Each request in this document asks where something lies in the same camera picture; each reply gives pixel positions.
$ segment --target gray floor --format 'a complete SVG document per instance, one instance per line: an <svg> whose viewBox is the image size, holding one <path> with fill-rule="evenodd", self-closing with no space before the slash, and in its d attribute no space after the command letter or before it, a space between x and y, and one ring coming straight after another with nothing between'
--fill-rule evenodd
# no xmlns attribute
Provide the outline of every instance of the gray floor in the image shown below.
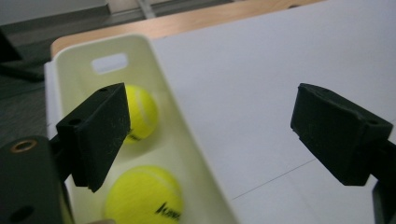
<svg viewBox="0 0 396 224"><path fill-rule="evenodd" d="M175 0L153 6L157 16L202 7L212 7L231 0ZM20 62L2 63L8 67L44 76L44 63L50 61L50 45L60 36L102 27L140 21L140 10L110 15L99 7L51 18L1 26L0 29L22 56ZM28 135L46 136L46 102L43 80L26 80L0 74L0 147Z"/></svg>

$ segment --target yellow tennis ball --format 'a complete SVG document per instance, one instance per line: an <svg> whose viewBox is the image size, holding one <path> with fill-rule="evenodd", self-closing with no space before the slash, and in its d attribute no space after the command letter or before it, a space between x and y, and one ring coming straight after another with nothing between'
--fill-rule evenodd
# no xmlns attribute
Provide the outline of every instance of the yellow tennis ball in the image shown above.
<svg viewBox="0 0 396 224"><path fill-rule="evenodd" d="M117 224L176 224L183 210L175 178L158 166L123 173L107 195L105 217Z"/></svg>
<svg viewBox="0 0 396 224"><path fill-rule="evenodd" d="M143 88L125 85L128 99L131 131L125 138L125 143L135 143L152 134L158 123L158 109L150 96Z"/></svg>

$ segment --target plastic bin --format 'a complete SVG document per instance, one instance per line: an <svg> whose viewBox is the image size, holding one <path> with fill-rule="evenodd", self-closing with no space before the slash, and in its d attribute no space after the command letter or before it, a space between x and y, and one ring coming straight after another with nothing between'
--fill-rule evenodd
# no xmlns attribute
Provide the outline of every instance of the plastic bin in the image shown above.
<svg viewBox="0 0 396 224"><path fill-rule="evenodd" d="M238 223L184 122L147 38L122 35L64 49L47 64L49 137L54 125L94 91L114 83L148 90L159 108L153 135L123 145L104 185L95 193L75 187L69 177L76 223L103 218L106 195L123 172L142 164L159 165L178 179L185 203L180 223Z"/></svg>

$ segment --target white tabletop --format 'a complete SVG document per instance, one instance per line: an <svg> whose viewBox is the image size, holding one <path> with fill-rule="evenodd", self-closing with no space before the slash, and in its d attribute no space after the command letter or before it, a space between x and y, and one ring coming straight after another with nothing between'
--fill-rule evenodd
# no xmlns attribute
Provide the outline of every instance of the white tabletop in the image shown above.
<svg viewBox="0 0 396 224"><path fill-rule="evenodd" d="M165 77L243 223L374 223L290 128L318 85L396 121L396 2L328 0L153 41ZM393 132L392 142L396 142Z"/></svg>

